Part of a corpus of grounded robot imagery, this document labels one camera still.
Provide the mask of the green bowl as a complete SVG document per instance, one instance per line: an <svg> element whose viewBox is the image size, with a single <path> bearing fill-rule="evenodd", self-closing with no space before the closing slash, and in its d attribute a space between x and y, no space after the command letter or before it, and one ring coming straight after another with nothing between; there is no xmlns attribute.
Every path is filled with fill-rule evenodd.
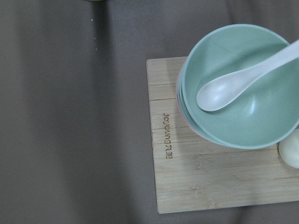
<svg viewBox="0 0 299 224"><path fill-rule="evenodd" d="M298 60L263 76L220 110L206 112L196 102L206 83L255 65L287 45L275 32L251 24L224 26L204 36L177 80L177 101L188 126L208 141L241 149L268 147L287 137L299 124Z"/></svg>

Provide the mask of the bamboo cutting board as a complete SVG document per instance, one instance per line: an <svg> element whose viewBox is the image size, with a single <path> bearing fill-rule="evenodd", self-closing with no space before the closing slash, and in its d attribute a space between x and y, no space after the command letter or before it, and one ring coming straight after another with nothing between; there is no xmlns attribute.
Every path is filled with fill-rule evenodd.
<svg viewBox="0 0 299 224"><path fill-rule="evenodd" d="M276 145L234 149L191 130L176 100L184 61L146 62L158 213L297 201L299 171L280 159Z"/></svg>

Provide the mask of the white toy steamed bun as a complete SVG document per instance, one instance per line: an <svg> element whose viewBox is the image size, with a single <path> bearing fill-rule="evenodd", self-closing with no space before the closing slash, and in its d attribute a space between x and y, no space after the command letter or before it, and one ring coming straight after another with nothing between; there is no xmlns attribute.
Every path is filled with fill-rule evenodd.
<svg viewBox="0 0 299 224"><path fill-rule="evenodd" d="M281 159L293 168L299 168L299 132L295 131L278 145Z"/></svg>

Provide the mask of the white ceramic spoon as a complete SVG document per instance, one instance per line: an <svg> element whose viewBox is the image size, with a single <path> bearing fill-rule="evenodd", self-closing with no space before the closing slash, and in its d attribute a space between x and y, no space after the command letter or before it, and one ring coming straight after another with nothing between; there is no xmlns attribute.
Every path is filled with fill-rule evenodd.
<svg viewBox="0 0 299 224"><path fill-rule="evenodd" d="M255 81L298 57L299 41L295 41L256 65L208 82L197 93L197 105L208 112L219 110L232 103Z"/></svg>

